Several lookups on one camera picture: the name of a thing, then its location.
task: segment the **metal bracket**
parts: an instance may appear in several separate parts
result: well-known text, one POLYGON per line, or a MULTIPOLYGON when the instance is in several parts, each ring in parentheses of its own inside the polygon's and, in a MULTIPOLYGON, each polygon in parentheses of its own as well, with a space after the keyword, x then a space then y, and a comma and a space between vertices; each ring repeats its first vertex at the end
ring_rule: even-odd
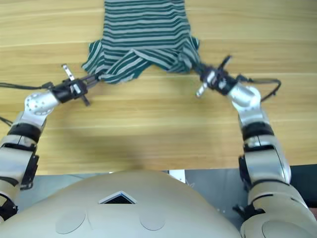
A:
MULTIPOLYGON (((68 68, 67 64, 62 64, 62 67, 65 70, 65 73, 67 74, 68 78, 71 81, 75 80, 74 74, 70 71, 70 69, 68 68)), ((71 92, 73 92, 75 90, 77 94, 81 93, 81 90, 80 90, 80 88, 78 87, 77 84, 71 85, 70 86, 70 90, 71 90, 71 92)), ((86 98, 85 95, 82 95, 80 98, 83 100, 83 102, 86 105, 86 107, 90 106, 90 102, 88 101, 88 99, 86 98)))

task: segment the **black cable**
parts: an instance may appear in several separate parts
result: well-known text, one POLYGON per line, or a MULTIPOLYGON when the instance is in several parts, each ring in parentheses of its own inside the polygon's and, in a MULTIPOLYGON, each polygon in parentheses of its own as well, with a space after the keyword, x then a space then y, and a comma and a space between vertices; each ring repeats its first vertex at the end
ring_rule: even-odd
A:
POLYGON ((276 78, 257 78, 257 79, 252 79, 252 78, 246 78, 243 75, 238 75, 237 77, 238 81, 242 82, 248 82, 248 83, 254 83, 254 84, 273 84, 276 83, 277 86, 267 95, 265 95, 262 99, 261 102, 264 102, 265 100, 269 99, 271 96, 275 96, 277 91, 282 85, 282 82, 279 79, 276 78))
POLYGON ((12 124, 13 124, 12 121, 10 121, 10 120, 8 120, 8 119, 5 119, 5 118, 3 118, 3 117, 0 117, 0 120, 1 120, 2 122, 4 122, 5 124, 7 124, 8 126, 12 126, 12 124))
POLYGON ((14 88, 14 89, 23 89, 23 90, 37 90, 37 89, 49 89, 52 87, 52 83, 45 83, 40 87, 33 87, 33 86, 25 86, 25 85, 19 85, 19 84, 13 84, 13 83, 2 83, 0 82, 0 87, 2 88, 14 88))

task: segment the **wood grain surface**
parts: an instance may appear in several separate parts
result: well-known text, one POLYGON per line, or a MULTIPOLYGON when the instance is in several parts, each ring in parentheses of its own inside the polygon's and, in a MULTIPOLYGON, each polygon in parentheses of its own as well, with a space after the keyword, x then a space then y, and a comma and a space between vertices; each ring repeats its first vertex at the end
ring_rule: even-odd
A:
MULTIPOLYGON (((0 81, 38 86, 85 75, 88 43, 103 30, 103 0, 0 0, 0 81)), ((234 56, 228 70, 277 77, 263 105, 290 164, 317 163, 317 1, 186 0, 203 61, 234 56)), ((99 84, 48 117, 39 175, 235 168, 242 153, 237 113, 216 92, 195 97, 194 74, 154 66, 120 85, 99 84)), ((269 86, 261 87, 263 93, 269 86)), ((0 116, 13 120, 30 91, 0 89, 0 116)), ((0 124, 0 134, 8 127, 0 124)))

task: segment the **striped shirt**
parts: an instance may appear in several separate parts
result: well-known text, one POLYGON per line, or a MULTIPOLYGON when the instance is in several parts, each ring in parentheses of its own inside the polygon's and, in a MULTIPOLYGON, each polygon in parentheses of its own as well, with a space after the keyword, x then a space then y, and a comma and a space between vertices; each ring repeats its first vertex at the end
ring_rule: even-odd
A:
POLYGON ((100 80, 129 81, 152 64, 184 73, 200 62, 184 0, 105 0, 105 9, 103 37, 82 65, 100 80))

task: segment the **white robot arm segment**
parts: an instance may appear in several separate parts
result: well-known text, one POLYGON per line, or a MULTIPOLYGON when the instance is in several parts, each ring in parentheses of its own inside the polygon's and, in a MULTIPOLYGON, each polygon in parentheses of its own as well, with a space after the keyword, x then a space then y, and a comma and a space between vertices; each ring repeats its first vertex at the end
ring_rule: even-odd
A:
POLYGON ((314 238, 317 221, 299 192, 290 185, 290 166, 261 108, 261 95, 256 88, 243 86, 239 79, 223 70, 228 60, 217 69, 203 66, 200 75, 205 85, 229 98, 239 114, 244 140, 239 169, 241 179, 250 190, 248 206, 239 211, 246 220, 241 235, 244 238, 314 238))

